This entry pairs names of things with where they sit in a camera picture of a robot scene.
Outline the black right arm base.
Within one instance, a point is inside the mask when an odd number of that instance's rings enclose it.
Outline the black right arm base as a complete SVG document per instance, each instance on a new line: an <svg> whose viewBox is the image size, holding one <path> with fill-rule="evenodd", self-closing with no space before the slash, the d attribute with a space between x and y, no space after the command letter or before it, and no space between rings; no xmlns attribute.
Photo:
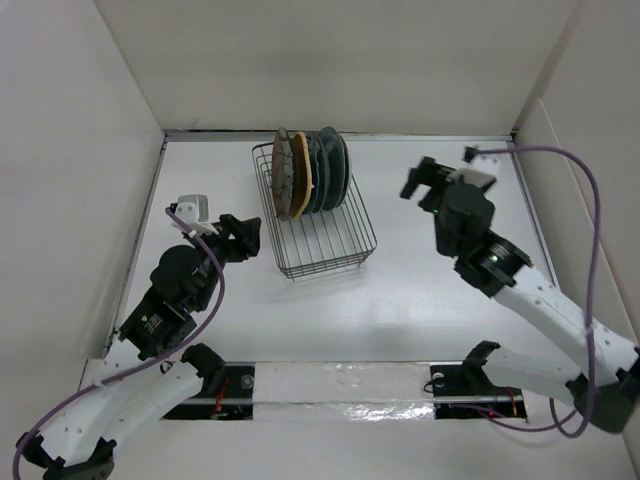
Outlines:
<svg viewBox="0 0 640 480"><path fill-rule="evenodd" d="M482 341L458 363L436 363L423 392L432 396L437 420L527 419L520 389L494 385L482 367L500 345Z"/></svg>

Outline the teal scalloped plate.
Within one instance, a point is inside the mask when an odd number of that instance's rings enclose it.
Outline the teal scalloped plate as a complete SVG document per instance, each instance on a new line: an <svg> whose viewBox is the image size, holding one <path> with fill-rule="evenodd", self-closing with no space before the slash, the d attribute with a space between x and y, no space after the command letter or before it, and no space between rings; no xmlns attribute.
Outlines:
<svg viewBox="0 0 640 480"><path fill-rule="evenodd" d="M310 132L305 134L308 144L311 173L312 173L312 189L309 202L303 211L304 214L318 212L321 202L324 199L325 189L325 159L322 152L322 144L316 133Z"/></svg>

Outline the woven bamboo plate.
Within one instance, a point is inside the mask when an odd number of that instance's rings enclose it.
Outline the woven bamboo plate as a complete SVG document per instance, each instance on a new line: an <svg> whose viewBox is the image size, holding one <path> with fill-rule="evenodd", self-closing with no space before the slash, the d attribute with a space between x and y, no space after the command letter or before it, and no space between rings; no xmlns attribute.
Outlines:
<svg viewBox="0 0 640 480"><path fill-rule="evenodd" d="M290 216L298 218L302 215L311 198L312 167L309 145L305 134L297 132L290 140L293 155L293 190Z"/></svg>

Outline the brown speckled plate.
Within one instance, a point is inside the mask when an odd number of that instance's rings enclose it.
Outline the brown speckled plate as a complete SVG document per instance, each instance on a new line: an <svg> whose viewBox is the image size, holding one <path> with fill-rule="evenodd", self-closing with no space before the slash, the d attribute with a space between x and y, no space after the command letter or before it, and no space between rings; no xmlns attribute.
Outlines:
<svg viewBox="0 0 640 480"><path fill-rule="evenodd" d="M286 221L294 196L294 154L291 137L282 127L276 131L272 147L271 192L278 219Z"/></svg>

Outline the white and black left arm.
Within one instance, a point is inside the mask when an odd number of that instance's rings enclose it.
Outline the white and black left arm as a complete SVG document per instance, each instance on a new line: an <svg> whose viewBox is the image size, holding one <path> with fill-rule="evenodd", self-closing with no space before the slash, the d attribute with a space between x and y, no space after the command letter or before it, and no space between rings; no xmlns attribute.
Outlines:
<svg viewBox="0 0 640 480"><path fill-rule="evenodd" d="M149 289L119 327L93 382L20 437L13 478L26 461L46 479L106 479L133 430L222 387L225 361L196 339L224 299L224 267L258 255L261 220L224 214L214 224L197 224L168 216L185 244L160 256Z"/></svg>

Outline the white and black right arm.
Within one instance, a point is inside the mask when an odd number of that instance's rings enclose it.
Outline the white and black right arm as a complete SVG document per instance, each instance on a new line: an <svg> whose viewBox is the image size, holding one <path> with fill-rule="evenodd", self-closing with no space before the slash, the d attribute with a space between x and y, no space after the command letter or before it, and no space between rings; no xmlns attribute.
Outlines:
<svg viewBox="0 0 640 480"><path fill-rule="evenodd" d="M410 169L400 196L409 199L426 186L419 206L434 217L437 252L454 259L469 286L526 320L568 361L537 359L482 341L442 383L471 395L528 390L573 407L602 431L621 433L639 407L639 347L582 310L525 252L492 231L495 206L486 193L498 168L491 152L473 148L459 169L424 157Z"/></svg>

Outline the grey-blue round plate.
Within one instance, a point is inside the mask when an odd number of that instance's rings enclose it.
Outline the grey-blue round plate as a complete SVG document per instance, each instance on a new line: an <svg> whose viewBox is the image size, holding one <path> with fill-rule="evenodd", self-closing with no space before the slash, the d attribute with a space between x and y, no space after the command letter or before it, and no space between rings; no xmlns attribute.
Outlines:
<svg viewBox="0 0 640 480"><path fill-rule="evenodd" d="M341 205L346 195L346 149L342 137L333 127L324 127L319 136L329 162L329 187L322 209L331 211Z"/></svg>

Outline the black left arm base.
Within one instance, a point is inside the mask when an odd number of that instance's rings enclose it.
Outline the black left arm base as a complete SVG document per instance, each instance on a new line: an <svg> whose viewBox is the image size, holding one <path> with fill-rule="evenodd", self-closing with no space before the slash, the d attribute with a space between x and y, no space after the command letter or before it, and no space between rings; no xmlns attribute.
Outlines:
<svg viewBox="0 0 640 480"><path fill-rule="evenodd" d="M169 410L163 420L253 419L254 363L227 363L203 343L189 346L180 360L196 368L199 391Z"/></svg>

